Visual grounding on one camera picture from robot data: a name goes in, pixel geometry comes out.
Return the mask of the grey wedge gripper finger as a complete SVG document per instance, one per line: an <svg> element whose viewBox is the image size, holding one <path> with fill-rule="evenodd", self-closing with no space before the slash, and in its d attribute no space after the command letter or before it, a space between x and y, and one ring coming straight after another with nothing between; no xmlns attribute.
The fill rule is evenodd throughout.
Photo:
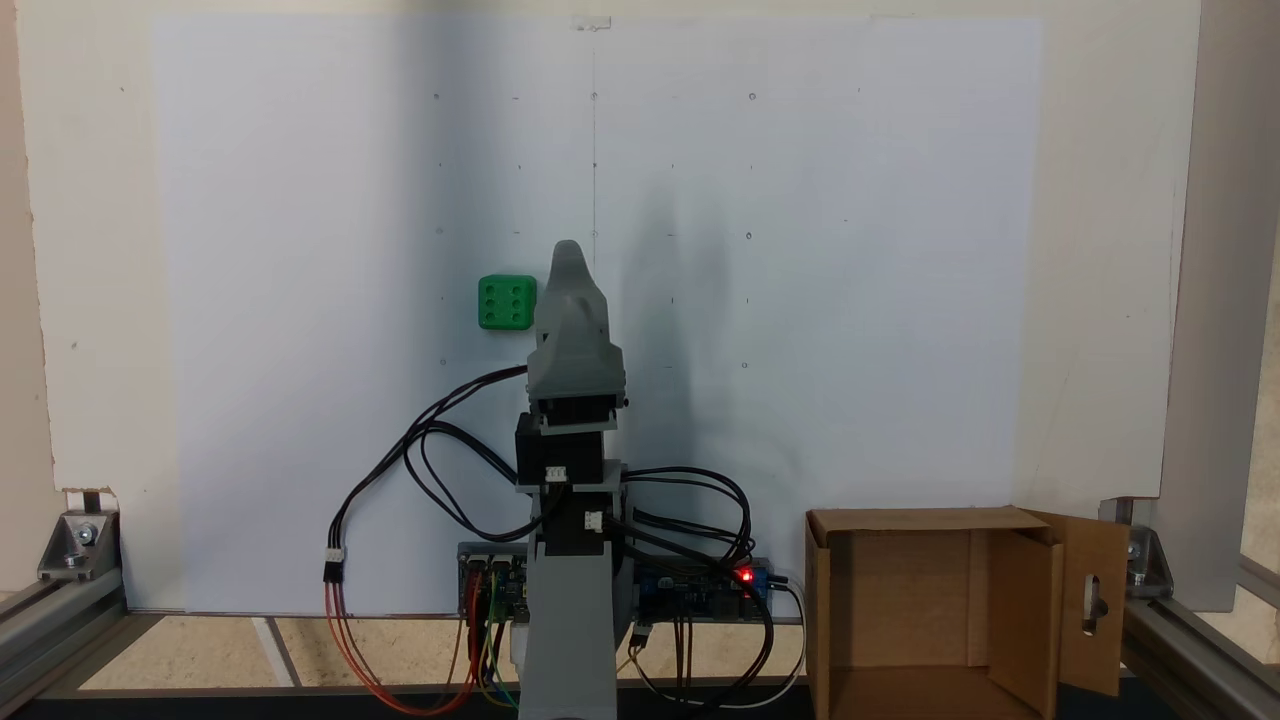
<svg viewBox="0 0 1280 720"><path fill-rule="evenodd" d="M581 324L566 343L603 346L611 341L605 296L593 279L584 250L573 240L562 240L553 249L550 296L571 296L579 301Z"/></svg>

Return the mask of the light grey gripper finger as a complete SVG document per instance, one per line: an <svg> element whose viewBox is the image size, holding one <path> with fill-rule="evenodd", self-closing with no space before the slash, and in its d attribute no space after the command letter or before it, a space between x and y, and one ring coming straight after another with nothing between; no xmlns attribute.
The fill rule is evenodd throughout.
<svg viewBox="0 0 1280 720"><path fill-rule="evenodd" d="M581 324L579 301L571 296L545 296L535 310L534 329L536 347L532 351L532 372L548 372L566 342L573 338Z"/></svg>

